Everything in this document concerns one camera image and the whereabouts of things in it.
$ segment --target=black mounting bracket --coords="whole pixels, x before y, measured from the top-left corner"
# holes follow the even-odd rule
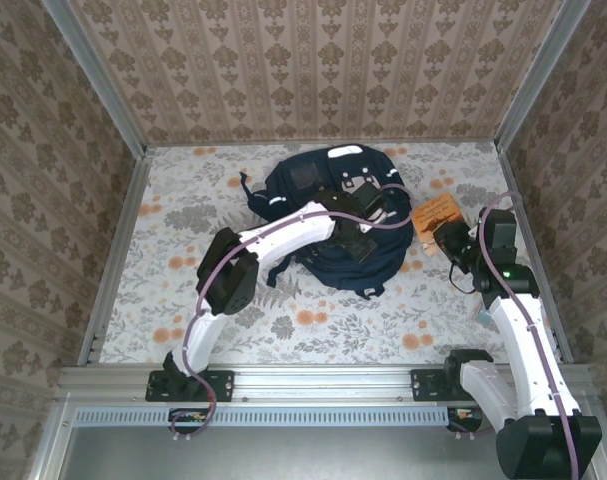
[[[471,360],[492,362],[485,350],[452,350],[442,368],[421,368],[410,371],[412,396],[415,402],[474,402],[461,386],[461,365]]]
[[[203,291],[205,282],[214,268],[233,248],[240,244],[238,234],[229,227],[219,230],[207,249],[203,261],[196,270],[199,282],[198,292]],[[255,253],[241,250],[236,257],[227,262],[210,286],[205,299],[210,304],[213,315],[224,313],[233,315],[240,312],[254,298],[259,262]]]
[[[234,372],[232,370],[205,370],[199,375],[210,384],[216,394],[216,401],[232,401],[234,393]],[[180,372],[168,353],[163,362],[163,370],[150,372],[145,390],[148,402],[207,402],[207,391],[198,380]]]

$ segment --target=patterned wall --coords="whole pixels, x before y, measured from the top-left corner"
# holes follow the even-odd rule
[[[132,167],[44,7],[0,0],[0,479],[76,363]]]
[[[72,0],[148,143],[492,137],[560,0]]]
[[[607,409],[607,0],[591,2],[508,155],[573,353]]]

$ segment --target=black backpack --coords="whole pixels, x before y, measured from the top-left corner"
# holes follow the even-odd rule
[[[250,192],[246,179],[247,175],[241,172],[248,207],[268,222],[297,211],[319,191],[354,191],[364,181],[378,183],[379,186],[388,183],[403,185],[387,155],[358,144],[304,152],[283,160],[268,175],[265,190]],[[410,199],[404,192],[388,189],[381,194],[388,214],[396,212],[388,216],[385,223],[398,223],[409,215]],[[408,224],[394,230],[372,229],[368,235],[372,236],[378,248],[365,264],[359,264],[343,247],[328,239],[286,256],[270,270],[267,284],[276,286],[277,275],[287,269],[295,256],[328,287],[354,290],[365,299],[370,295],[379,296],[385,291],[383,283],[401,268],[406,250],[412,243],[413,229]]]

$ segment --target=white floral mat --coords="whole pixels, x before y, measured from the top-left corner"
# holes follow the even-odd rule
[[[155,152],[148,186],[100,361],[161,362],[182,339],[194,309],[196,267],[214,233],[261,223],[246,205],[280,160],[325,145],[171,147]],[[415,202],[449,191],[472,220],[507,189],[494,145],[374,144],[395,163]],[[519,238],[519,262],[527,254]],[[452,348],[484,348],[507,360],[496,327],[476,321],[480,295],[448,282],[444,255],[427,257],[416,236],[386,292],[370,301],[322,285],[299,264],[265,285],[225,327],[211,361],[229,364],[441,363]],[[463,286],[469,280],[461,279]]]

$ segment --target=small book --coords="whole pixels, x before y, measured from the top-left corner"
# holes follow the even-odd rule
[[[434,230],[445,222],[464,220],[461,209],[450,193],[442,193],[414,209],[412,222],[428,257],[440,251],[434,241]]]

